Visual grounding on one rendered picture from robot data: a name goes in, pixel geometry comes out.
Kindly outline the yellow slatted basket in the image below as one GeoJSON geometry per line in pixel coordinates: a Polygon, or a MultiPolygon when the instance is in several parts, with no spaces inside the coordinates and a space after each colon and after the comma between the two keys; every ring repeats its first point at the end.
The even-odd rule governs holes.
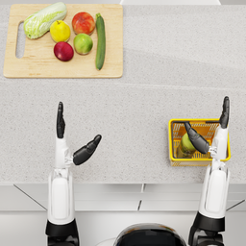
{"type": "MultiPolygon", "coordinates": [[[[216,128],[219,126],[219,120],[215,119],[171,119],[169,121],[169,158],[172,166],[208,166],[212,165],[215,160],[210,156],[210,153],[201,154],[196,150],[193,156],[189,158],[179,159],[176,155],[177,147],[184,134],[187,134],[185,122],[189,122],[191,127],[200,134],[209,144],[215,134],[216,128]]],[[[227,154],[224,160],[225,163],[231,157],[230,142],[229,142],[229,125],[228,125],[228,142],[227,154]]]]}

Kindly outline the wooden cutting board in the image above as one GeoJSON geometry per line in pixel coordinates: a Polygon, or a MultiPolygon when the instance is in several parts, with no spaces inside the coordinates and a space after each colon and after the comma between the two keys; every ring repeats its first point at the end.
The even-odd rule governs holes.
{"type": "Polygon", "coordinates": [[[95,66],[96,51],[75,54],[71,61],[59,61],[55,42],[46,34],[38,39],[25,39],[22,58],[16,56],[18,27],[30,14],[43,9],[43,4],[14,4],[9,27],[3,74],[7,78],[119,78],[123,74],[123,7],[119,4],[69,4],[65,22],[77,12],[101,14],[106,26],[106,56],[103,67],[95,66]]]}

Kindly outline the green apple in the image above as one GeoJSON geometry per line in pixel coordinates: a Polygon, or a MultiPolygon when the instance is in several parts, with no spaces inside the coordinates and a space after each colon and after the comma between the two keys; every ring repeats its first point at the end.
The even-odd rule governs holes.
{"type": "Polygon", "coordinates": [[[89,53],[93,47],[92,38],[87,34],[77,34],[73,40],[74,48],[80,55],[89,53]]]}

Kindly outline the green cucumber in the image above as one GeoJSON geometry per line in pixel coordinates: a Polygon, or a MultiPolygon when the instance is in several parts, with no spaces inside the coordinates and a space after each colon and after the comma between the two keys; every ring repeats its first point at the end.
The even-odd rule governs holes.
{"type": "Polygon", "coordinates": [[[100,13],[96,14],[96,31],[97,31],[97,52],[95,65],[98,70],[101,70],[106,55],[106,29],[105,21],[100,13]]]}

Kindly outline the dark round robot body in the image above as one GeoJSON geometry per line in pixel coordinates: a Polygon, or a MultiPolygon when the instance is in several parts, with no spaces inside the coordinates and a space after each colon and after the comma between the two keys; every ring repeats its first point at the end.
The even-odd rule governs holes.
{"type": "Polygon", "coordinates": [[[178,233],[162,224],[135,224],[124,229],[113,246],[186,246],[178,233]]]}

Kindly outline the napa cabbage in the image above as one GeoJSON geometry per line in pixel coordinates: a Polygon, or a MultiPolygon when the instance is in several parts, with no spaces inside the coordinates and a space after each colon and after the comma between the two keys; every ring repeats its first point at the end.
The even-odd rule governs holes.
{"type": "Polygon", "coordinates": [[[42,37],[50,30],[54,21],[64,20],[66,14],[66,5],[63,2],[58,2],[29,15],[23,24],[26,37],[29,39],[42,37]]]}

